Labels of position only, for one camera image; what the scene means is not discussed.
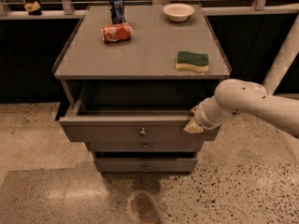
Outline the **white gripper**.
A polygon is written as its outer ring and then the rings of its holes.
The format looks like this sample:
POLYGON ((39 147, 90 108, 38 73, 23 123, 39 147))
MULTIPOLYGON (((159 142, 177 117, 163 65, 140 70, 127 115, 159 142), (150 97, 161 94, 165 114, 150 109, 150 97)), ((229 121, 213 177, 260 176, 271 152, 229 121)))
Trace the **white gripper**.
POLYGON ((183 128, 186 133, 202 133, 205 130, 213 130, 222 123, 237 114, 237 111, 227 105, 221 98, 211 97, 192 108, 193 119, 183 128))

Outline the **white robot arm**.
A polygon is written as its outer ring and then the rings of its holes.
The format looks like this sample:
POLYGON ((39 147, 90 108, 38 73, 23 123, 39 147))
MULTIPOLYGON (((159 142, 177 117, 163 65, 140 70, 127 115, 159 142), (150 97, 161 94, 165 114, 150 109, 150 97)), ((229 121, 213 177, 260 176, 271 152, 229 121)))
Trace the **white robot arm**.
POLYGON ((184 127, 186 133, 213 130, 225 120, 244 113, 299 138, 299 101, 270 95, 262 85, 253 82, 223 80, 214 95, 196 105, 192 113, 193 117, 184 127))

